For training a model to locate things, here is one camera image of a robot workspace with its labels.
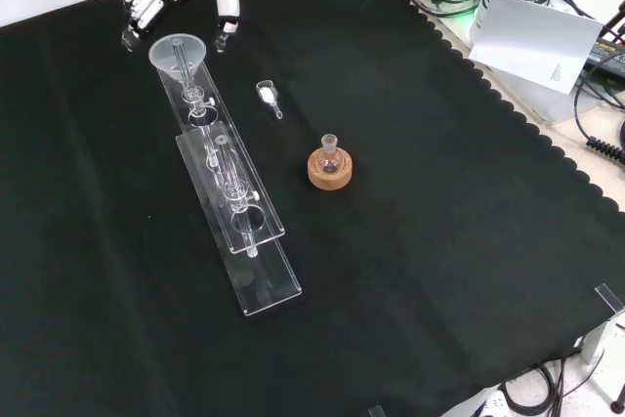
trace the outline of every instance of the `black tablecloth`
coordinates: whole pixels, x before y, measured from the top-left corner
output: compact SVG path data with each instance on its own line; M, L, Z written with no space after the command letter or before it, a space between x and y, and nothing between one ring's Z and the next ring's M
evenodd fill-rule
M303 296L238 310L118 0L23 24L0 37L3 415L437 416L608 318L615 204L405 0L241 1L207 62ZM158 34L208 43L214 9ZM328 132L354 158L337 192L306 175Z

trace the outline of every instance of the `clear acrylic holder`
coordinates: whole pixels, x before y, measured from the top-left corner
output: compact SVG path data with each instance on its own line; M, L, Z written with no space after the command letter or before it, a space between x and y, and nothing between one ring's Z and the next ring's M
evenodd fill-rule
M609 336L612 326L616 324L617 318L625 312L625 307L607 285L603 283L599 287L596 287L595 291L614 312L614 315L599 327L596 327L586 334L584 346L582 348L582 359L588 364L596 363L597 360L599 360L600 351L604 347L606 337Z
M595 289L595 291L599 294L600 297L604 299L607 305L612 309L614 314L619 315L625 312L625 306L621 303L621 301L612 293L607 285L602 283L599 287Z
M196 42L201 43L188 35L165 37L150 50L150 60L183 131L176 141L237 299L250 315L301 294L302 288L277 240L284 226L202 61L203 52L189 60L197 53ZM179 48L175 55L170 44ZM175 66L177 61L188 67Z
M387 414L384 413L384 409L381 405L376 405L375 407L369 409L369 417L386 417Z

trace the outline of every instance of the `white sheet of paper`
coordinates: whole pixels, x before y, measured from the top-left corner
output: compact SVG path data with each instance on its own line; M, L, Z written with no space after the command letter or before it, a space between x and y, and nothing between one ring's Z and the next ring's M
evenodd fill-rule
M602 26L524 0L490 0L469 59L568 94Z

